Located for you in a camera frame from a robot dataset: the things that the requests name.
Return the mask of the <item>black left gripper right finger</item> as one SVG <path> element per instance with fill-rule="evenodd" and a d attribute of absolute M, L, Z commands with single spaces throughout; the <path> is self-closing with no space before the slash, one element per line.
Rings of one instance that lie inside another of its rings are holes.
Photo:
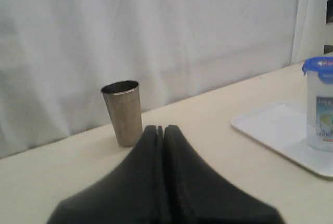
<path fill-rule="evenodd" d="M 276 208 L 211 168 L 175 125 L 164 131 L 163 170 L 172 223 L 284 223 Z"/>

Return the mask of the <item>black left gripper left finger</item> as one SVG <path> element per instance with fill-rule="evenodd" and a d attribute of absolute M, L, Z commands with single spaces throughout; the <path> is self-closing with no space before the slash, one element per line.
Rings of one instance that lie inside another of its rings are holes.
<path fill-rule="evenodd" d="M 147 126 L 109 174 L 58 204 L 48 223 L 168 223 L 163 130 Z"/>

